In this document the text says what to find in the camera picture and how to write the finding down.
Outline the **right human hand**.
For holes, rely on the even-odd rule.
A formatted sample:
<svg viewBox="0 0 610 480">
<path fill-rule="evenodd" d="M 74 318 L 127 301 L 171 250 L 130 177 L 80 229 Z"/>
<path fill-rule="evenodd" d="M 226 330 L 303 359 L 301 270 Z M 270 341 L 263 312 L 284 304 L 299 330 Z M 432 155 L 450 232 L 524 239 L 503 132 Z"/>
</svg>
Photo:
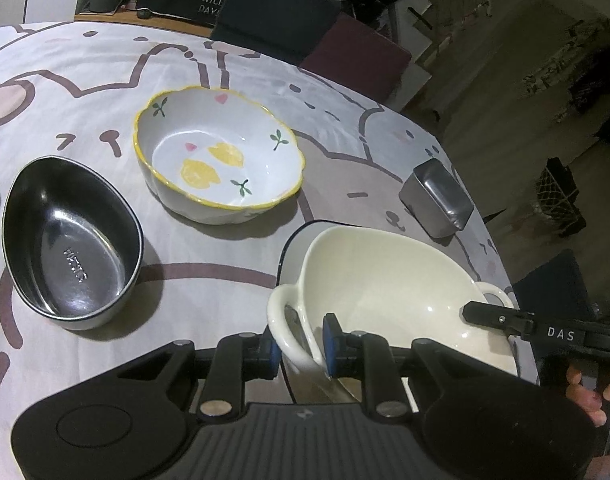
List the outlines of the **right human hand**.
<svg viewBox="0 0 610 480">
<path fill-rule="evenodd" d="M 566 371 L 567 387 L 565 396 L 568 400 L 576 403 L 591 418 L 593 425 L 602 427 L 606 424 L 605 411 L 602 410 L 604 401 L 610 402 L 610 383 L 602 393 L 588 390 L 582 385 L 582 372 L 574 365 L 570 365 Z"/>
</svg>

